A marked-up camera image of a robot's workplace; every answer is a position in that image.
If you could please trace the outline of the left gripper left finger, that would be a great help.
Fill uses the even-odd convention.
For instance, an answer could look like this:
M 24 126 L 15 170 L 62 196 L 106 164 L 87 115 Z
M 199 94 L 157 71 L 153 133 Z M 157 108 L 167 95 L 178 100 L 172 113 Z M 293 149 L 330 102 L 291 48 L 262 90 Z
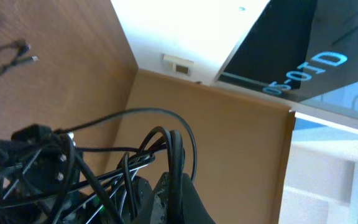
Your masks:
M 149 224 L 151 220 L 152 203 L 150 197 L 153 190 L 148 180 L 143 177 L 135 176 L 133 180 L 135 203 L 137 206 L 137 216 L 131 219 L 129 213 L 129 203 L 126 205 L 126 223 Z

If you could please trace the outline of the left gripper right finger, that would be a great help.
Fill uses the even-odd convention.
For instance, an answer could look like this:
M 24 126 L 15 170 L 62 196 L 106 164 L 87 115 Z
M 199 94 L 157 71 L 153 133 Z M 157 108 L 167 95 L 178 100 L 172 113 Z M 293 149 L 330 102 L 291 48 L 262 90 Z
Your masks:
M 215 221 L 205 209 L 188 174 L 182 175 L 181 207 L 179 217 L 168 216 L 169 204 L 169 176 L 164 172 L 151 196 L 145 201 L 138 214 L 138 223 L 184 223 L 184 224 L 212 224 Z

